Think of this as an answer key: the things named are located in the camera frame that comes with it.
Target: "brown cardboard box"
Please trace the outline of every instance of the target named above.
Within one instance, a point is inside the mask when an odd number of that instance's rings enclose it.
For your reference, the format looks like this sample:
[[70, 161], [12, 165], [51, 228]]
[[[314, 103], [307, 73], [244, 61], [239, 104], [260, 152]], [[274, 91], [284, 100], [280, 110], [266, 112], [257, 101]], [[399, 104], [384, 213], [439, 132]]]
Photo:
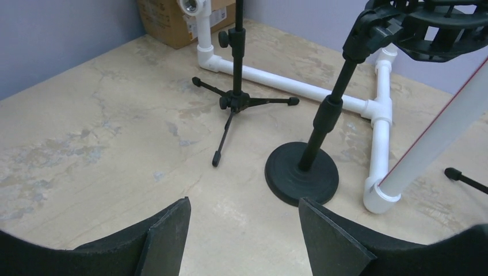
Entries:
[[[174, 49], [196, 41], [196, 20], [181, 10], [178, 1], [137, 0], [137, 3], [142, 23], [150, 36]], [[235, 0], [213, 0], [212, 10], [212, 33], [235, 22]]]

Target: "floor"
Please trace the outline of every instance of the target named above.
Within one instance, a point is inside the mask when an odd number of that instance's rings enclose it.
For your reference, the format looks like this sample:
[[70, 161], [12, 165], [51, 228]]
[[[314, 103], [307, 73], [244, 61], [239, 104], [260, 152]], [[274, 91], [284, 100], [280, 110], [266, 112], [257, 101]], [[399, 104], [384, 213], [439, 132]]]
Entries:
[[[341, 54], [254, 21], [245, 64], [331, 89]], [[217, 44], [216, 34], [213, 37]], [[230, 58], [229, 49], [216, 49]], [[248, 109], [232, 122], [218, 168], [211, 160], [228, 111], [195, 87], [198, 76], [230, 89], [232, 77], [202, 70], [195, 45], [173, 50], [144, 36], [0, 102], [0, 227], [52, 248], [74, 248], [134, 224], [188, 196], [192, 218], [181, 275], [311, 275], [298, 210], [278, 200], [264, 164], [281, 144], [307, 141], [318, 103]], [[346, 93], [375, 94], [373, 67], [358, 67]], [[392, 76], [390, 165], [451, 97]], [[257, 97], [289, 97], [250, 82]], [[383, 215], [362, 203], [372, 129], [344, 113], [322, 148], [340, 186], [325, 206], [379, 232], [433, 243], [488, 222], [480, 192], [443, 175], [456, 167], [488, 179], [488, 116], [449, 147]]]

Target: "white shipping label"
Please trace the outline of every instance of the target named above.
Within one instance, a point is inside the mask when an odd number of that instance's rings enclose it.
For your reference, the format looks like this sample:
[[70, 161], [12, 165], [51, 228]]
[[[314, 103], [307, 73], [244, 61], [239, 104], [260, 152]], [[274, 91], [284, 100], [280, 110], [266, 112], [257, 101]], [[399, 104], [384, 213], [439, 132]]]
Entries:
[[[210, 15], [210, 28], [224, 21], [227, 18], [227, 8], [223, 7], [220, 10], [215, 10]], [[188, 26], [188, 33], [190, 34], [190, 40], [198, 37], [197, 22], [194, 17], [185, 16], [185, 21]]]

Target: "red stripe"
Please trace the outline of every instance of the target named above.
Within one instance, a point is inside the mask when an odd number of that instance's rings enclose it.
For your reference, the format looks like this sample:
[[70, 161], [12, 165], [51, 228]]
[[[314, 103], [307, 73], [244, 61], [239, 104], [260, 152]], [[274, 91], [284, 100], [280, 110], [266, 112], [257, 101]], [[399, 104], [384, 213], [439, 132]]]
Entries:
[[471, 81], [474, 75], [478, 73], [478, 71], [485, 65], [485, 63], [488, 61], [488, 57], [485, 59], [485, 61], [474, 71], [474, 73], [470, 76], [470, 78], [464, 83], [463, 87], [457, 91], [457, 93], [449, 100], [449, 102], [442, 108], [441, 112], [430, 122], [429, 126], [422, 132], [422, 134], [416, 139], [416, 141], [410, 146], [409, 150], [405, 152], [405, 154], [400, 158], [400, 160], [395, 164], [395, 166], [388, 172], [388, 174], [383, 178], [383, 180], [378, 184], [378, 187], [381, 186], [381, 184], [384, 182], [384, 180], [391, 174], [391, 172], [400, 164], [400, 162], [403, 160], [403, 158], [410, 152], [410, 150], [415, 146], [415, 144], [420, 140], [420, 138], [429, 130], [429, 128], [434, 124], [434, 122], [441, 116], [441, 114], [445, 111], [445, 109], [451, 104], [451, 102], [459, 95], [459, 93], [466, 87], [468, 82]]

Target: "black round base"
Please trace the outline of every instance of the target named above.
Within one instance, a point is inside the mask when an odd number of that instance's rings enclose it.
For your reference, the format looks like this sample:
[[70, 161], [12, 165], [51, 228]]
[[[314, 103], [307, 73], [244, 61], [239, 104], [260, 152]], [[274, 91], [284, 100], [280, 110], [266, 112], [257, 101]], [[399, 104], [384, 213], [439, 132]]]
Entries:
[[339, 186], [334, 160], [320, 150], [309, 171], [298, 169], [307, 143], [291, 142], [276, 148], [268, 158], [265, 177], [269, 188], [282, 201], [298, 206], [308, 197], [320, 204], [332, 199]]

